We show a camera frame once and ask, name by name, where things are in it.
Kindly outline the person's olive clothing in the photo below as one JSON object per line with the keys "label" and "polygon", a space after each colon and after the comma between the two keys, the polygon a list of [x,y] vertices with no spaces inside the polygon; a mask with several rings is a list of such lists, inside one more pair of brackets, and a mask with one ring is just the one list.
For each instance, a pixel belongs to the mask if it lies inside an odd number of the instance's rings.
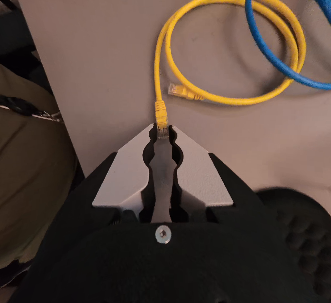
{"label": "person's olive clothing", "polygon": [[64,124],[1,108],[0,267],[31,261],[66,200],[77,157]]}

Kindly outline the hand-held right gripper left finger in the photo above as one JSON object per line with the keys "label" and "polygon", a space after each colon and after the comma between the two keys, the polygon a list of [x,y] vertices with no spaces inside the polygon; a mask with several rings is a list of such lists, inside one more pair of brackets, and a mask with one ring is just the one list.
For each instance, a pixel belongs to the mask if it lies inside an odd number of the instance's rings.
{"label": "hand-held right gripper left finger", "polygon": [[131,210],[137,218],[152,218],[156,197],[150,162],[155,156],[156,140],[154,123],[117,151],[92,202],[93,207]]}

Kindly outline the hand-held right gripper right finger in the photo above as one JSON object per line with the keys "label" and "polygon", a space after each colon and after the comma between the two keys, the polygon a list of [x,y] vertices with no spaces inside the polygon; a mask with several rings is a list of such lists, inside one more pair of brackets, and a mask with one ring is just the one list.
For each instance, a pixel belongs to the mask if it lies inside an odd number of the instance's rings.
{"label": "hand-held right gripper right finger", "polygon": [[176,126],[169,127],[173,172],[169,214],[172,221],[188,221],[212,207],[232,207],[230,196],[209,152]]}

